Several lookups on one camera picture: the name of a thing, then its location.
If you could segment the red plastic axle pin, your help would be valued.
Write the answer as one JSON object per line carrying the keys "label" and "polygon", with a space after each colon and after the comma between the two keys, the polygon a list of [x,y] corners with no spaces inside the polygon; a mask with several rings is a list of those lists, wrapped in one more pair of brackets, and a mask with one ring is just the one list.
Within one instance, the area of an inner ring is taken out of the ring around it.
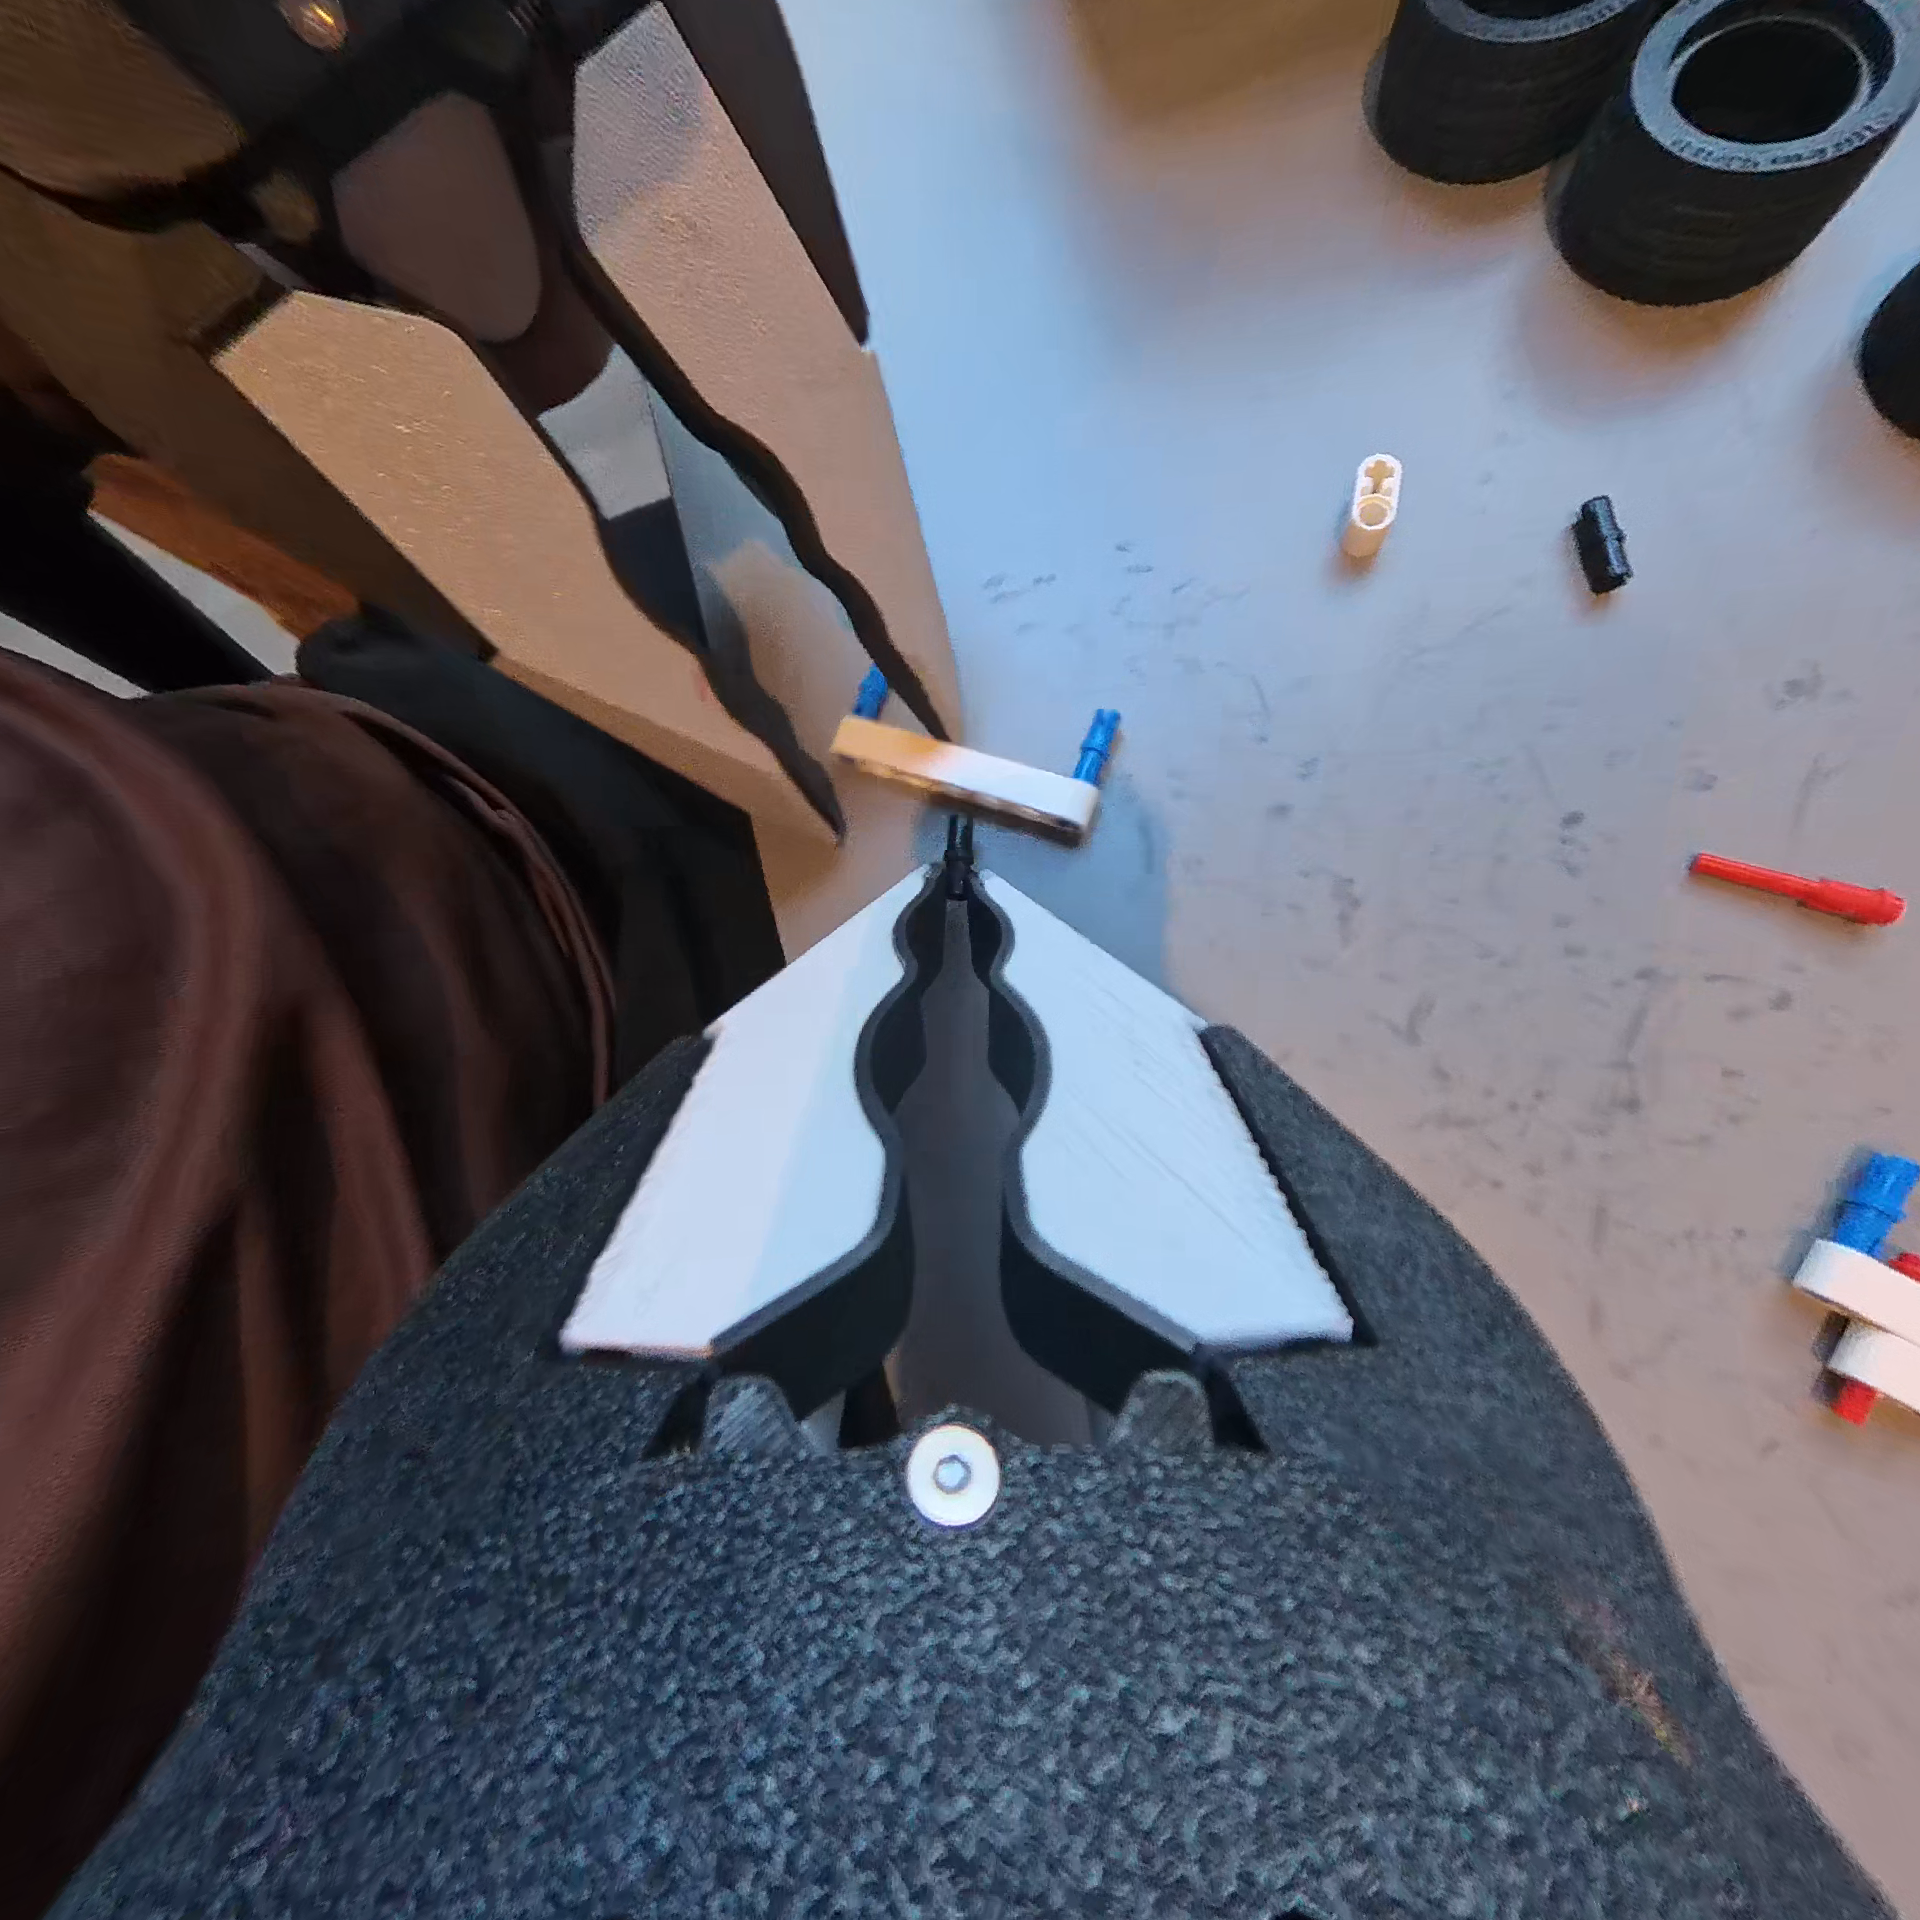
{"label": "red plastic axle pin", "polygon": [[1788,899],[1800,910],[1859,927],[1889,927],[1907,914],[1907,899],[1879,885],[1789,873],[1714,852],[1692,853],[1687,872],[1704,881],[1769,899]]}

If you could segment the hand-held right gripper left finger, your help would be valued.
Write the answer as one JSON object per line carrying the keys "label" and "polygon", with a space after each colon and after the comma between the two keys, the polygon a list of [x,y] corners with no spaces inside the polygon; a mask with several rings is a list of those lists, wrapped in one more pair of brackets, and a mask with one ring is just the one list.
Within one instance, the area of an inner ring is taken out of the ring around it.
{"label": "hand-held right gripper left finger", "polygon": [[898,1116],[945,923],[928,864],[713,1019],[563,1354],[771,1379],[800,1419],[876,1376],[911,1297]]}

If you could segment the grey desk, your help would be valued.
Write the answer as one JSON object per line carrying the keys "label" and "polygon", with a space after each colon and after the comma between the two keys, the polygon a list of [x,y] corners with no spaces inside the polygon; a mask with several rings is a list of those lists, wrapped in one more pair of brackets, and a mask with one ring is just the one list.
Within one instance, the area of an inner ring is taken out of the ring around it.
{"label": "grey desk", "polygon": [[[1126,728],[1087,848],[995,857],[1477,1246],[1916,1916],[1916,1419],[1817,1403],[1788,1280],[1852,1156],[1916,1153],[1916,444],[1854,372],[1916,126],[1784,275],[1646,308],[1565,269],[1540,175],[1379,153],[1389,4],[782,11],[969,732]],[[1353,564],[1371,454],[1403,491]]]}

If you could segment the white small connector piece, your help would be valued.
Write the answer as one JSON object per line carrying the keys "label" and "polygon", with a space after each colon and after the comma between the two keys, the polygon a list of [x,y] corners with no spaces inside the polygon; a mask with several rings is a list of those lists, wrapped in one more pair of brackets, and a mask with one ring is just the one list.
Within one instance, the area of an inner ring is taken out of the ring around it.
{"label": "white small connector piece", "polygon": [[1403,461],[1391,451],[1366,456],[1353,471],[1338,549],[1349,564],[1371,564],[1391,533],[1402,503]]}

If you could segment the white beam assembly with pins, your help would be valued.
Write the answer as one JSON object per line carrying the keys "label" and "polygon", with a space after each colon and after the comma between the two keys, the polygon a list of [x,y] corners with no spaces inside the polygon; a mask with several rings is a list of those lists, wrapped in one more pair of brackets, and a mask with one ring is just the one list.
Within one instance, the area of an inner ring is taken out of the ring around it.
{"label": "white beam assembly with pins", "polygon": [[1892,1246],[1916,1186],[1918,1163],[1904,1156],[1859,1159],[1789,1278],[1841,1319],[1823,1357],[1826,1403],[1852,1427],[1881,1403],[1918,1412],[1918,1260]]}

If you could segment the white holed brick beam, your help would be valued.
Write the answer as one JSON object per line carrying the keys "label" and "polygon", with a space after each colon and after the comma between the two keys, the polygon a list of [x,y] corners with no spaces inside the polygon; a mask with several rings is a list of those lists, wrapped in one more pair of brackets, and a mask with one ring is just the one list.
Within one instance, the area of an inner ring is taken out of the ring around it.
{"label": "white holed brick beam", "polygon": [[1100,786],[976,747],[847,713],[830,754],[876,779],[908,787],[949,809],[1082,842],[1100,811]]}

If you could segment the black rubber toy tyre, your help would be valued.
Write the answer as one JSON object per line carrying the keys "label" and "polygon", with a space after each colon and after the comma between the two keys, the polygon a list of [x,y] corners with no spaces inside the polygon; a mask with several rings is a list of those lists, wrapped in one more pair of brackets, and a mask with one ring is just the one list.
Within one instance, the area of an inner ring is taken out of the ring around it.
{"label": "black rubber toy tyre", "polygon": [[1741,295],[1807,251],[1916,104],[1916,4],[1671,4],[1550,187],[1550,236],[1626,301]]}
{"label": "black rubber toy tyre", "polygon": [[1514,179],[1572,151],[1655,1],[1400,1],[1371,70],[1382,151],[1442,184]]}
{"label": "black rubber toy tyre", "polygon": [[1918,298],[1920,265],[1912,263],[1878,301],[1855,347],[1861,391],[1897,434],[1918,440]]}

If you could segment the wooden plank frame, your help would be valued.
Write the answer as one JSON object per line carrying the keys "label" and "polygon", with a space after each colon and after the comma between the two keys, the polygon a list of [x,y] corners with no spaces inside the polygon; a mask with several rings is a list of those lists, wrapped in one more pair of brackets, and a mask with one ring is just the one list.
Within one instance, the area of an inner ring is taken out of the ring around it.
{"label": "wooden plank frame", "polygon": [[169,467],[99,451],[83,474],[98,516],[237,591],[296,639],[363,608],[348,587],[235,522]]}

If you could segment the person's torso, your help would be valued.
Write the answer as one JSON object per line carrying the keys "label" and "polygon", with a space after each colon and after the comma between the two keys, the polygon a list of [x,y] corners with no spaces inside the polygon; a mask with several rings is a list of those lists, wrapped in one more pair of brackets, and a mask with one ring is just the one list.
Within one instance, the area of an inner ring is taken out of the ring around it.
{"label": "person's torso", "polygon": [[756,827],[396,623],[120,697],[3,649],[2,1910],[173,1736],[443,1260],[783,963]]}

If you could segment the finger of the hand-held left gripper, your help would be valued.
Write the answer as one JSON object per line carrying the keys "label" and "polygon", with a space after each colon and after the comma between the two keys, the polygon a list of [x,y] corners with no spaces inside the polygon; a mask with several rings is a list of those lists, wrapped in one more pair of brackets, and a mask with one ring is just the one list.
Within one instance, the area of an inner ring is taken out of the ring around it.
{"label": "finger of the hand-held left gripper", "polygon": [[691,441],[779,525],[934,737],[963,734],[948,611],[777,4],[591,4],[568,192],[581,275]]}
{"label": "finger of the hand-held left gripper", "polygon": [[282,294],[208,364],[461,614],[516,684],[754,822],[843,827],[618,579],[591,497],[456,331]]}

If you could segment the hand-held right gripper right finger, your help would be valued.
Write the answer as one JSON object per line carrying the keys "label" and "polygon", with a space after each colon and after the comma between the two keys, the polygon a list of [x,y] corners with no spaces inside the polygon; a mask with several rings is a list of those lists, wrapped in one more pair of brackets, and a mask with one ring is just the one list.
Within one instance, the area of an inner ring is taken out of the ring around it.
{"label": "hand-held right gripper right finger", "polygon": [[999,1306],[1020,1352],[1116,1425],[1191,1384],[1212,1441],[1263,1451],[1233,1363],[1344,1348],[1358,1319],[1218,1069],[1205,1019],[1002,876],[966,878],[986,1061],[1016,1123]]}

